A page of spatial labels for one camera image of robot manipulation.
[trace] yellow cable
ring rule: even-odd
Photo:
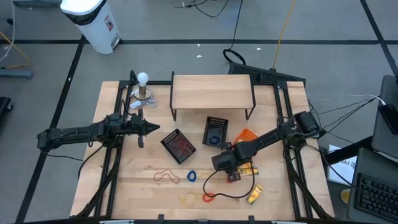
[[[11,40],[9,40],[9,39],[7,38],[7,36],[4,35],[1,31],[0,31],[0,35],[2,35],[2,36],[5,38],[5,40],[11,44],[10,47],[14,47],[15,49],[17,49],[18,52],[21,53],[21,55],[24,56],[24,57],[26,58],[26,60],[28,61],[28,63],[22,64],[22,65],[11,65],[11,66],[7,67],[6,69],[21,68],[21,67],[29,66],[29,65],[30,65],[30,59],[29,59],[29,57],[26,56],[26,54],[25,54],[19,47],[17,47],[15,44],[13,44],[13,43],[11,42]]]
[[[276,65],[276,60],[278,58],[278,54],[279,54],[279,46],[280,46],[280,41],[282,40],[282,36],[284,34],[287,22],[289,21],[290,15],[292,14],[293,8],[294,8],[294,4],[296,3],[296,0],[292,0],[292,4],[290,5],[290,9],[289,9],[289,13],[287,14],[284,26],[282,28],[282,31],[280,32],[279,35],[279,39],[278,39],[278,46],[276,47],[276,54],[275,54],[275,59],[274,59],[274,65],[272,66],[273,69],[275,69],[275,65]]]

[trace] black floor stripe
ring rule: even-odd
[[[79,44],[80,40],[15,40],[15,44]],[[165,39],[165,40],[121,40],[120,44],[231,44],[231,39]],[[277,44],[278,40],[253,40],[238,39],[235,44]],[[297,45],[374,45],[374,44],[398,45],[398,40],[282,40],[281,44]],[[8,44],[6,40],[0,40],[0,44]]]
[[[70,88],[70,84],[73,81],[73,76],[75,75],[75,71],[76,71],[76,68],[77,68],[77,65],[78,65],[78,62],[79,62],[79,59],[80,59],[80,55],[81,55],[81,52],[83,51],[84,40],[85,40],[85,38],[83,36],[79,40],[80,43],[79,43],[79,45],[78,45],[78,47],[76,49],[76,53],[75,53],[75,56],[74,56],[74,58],[72,60],[72,64],[70,65],[70,69],[69,69],[69,72],[68,72],[67,79],[65,80],[65,84],[63,84],[63,88],[62,88],[62,92],[61,92],[61,95],[60,95],[60,99],[58,100],[57,107],[56,107],[54,115],[52,117],[50,128],[56,128],[57,124],[58,124],[58,122],[60,120],[62,109],[63,109],[63,106],[65,104],[65,100],[67,99],[67,95],[68,95],[68,91],[69,91],[69,88]],[[37,186],[37,183],[39,182],[40,174],[42,172],[46,157],[47,156],[45,154],[40,153],[39,159],[37,160],[35,169],[34,169],[33,174],[32,174],[32,178],[30,179],[28,188],[26,190],[25,197],[24,197],[24,199],[22,201],[22,205],[19,208],[18,215],[17,215],[15,223],[23,223],[24,220],[25,220],[26,214],[27,214],[27,212],[29,210],[29,206],[30,206],[30,203],[32,201],[32,198],[33,198],[36,186]]]
[[[397,68],[397,64],[396,64],[394,58],[392,57],[392,55],[391,55],[391,53],[390,53],[390,50],[388,49],[388,46],[387,46],[387,44],[386,44],[386,41],[384,41],[384,38],[383,38],[383,36],[381,35],[380,29],[378,28],[378,26],[377,26],[377,24],[376,24],[376,21],[375,21],[374,18],[373,18],[372,12],[371,12],[371,10],[369,9],[368,4],[366,3],[365,0],[361,0],[361,4],[362,4],[363,9],[365,10],[365,13],[366,13],[368,19],[369,19],[369,22],[371,23],[371,26],[372,26],[372,28],[373,28],[373,31],[374,31],[374,33],[375,33],[377,39],[380,41],[381,48],[383,49],[384,55],[386,56],[387,61],[388,61],[388,64],[389,64],[390,67],[391,67],[392,73],[393,73],[396,77],[398,77],[398,68]]]
[[[15,44],[79,44],[80,40],[15,40]],[[6,40],[0,40],[0,44],[8,44]]]

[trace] white cable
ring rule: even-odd
[[[382,105],[386,105],[386,102],[384,102],[384,100],[382,100],[380,97],[372,95],[372,94],[363,94],[363,95],[344,95],[344,96],[371,96],[371,97],[375,97],[377,99],[380,100]]]
[[[11,3],[11,8],[12,8],[12,40],[11,40],[12,44],[7,49],[7,52],[4,54],[4,56],[0,59],[0,63],[7,57],[8,53],[12,49],[12,46],[14,45],[14,40],[15,40],[15,7],[14,7],[14,3],[12,2],[12,0],[10,0],[10,3]]]
[[[131,91],[130,97],[133,96],[134,92],[138,91],[138,88],[136,88],[137,86],[138,85],[133,87],[133,91]],[[134,102],[134,103],[132,103],[130,105],[130,108],[131,109],[135,109],[135,108],[138,108],[138,107],[140,107],[140,106],[142,106],[144,104],[155,108],[157,106],[157,102],[156,102],[156,99],[155,99],[155,96],[154,96],[154,92],[153,91],[151,91],[151,92],[152,92],[152,96],[148,100],[137,100],[136,102]]]

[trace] battery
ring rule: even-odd
[[[263,190],[264,188],[260,184],[256,184],[256,186],[254,186],[253,191],[249,194],[246,200],[252,205],[260,196]]]
[[[250,169],[238,169],[238,171],[241,174],[241,176],[252,175],[251,168]],[[259,169],[258,168],[253,168],[253,171],[254,171],[254,175],[258,175],[259,174]]]
[[[238,169],[250,169],[251,168],[251,162],[247,162],[243,165],[238,166]]]

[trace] black tray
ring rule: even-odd
[[[203,144],[207,146],[221,147],[225,142],[227,128],[227,119],[207,117]]]
[[[178,164],[188,159],[197,150],[178,129],[170,133],[161,143]]]

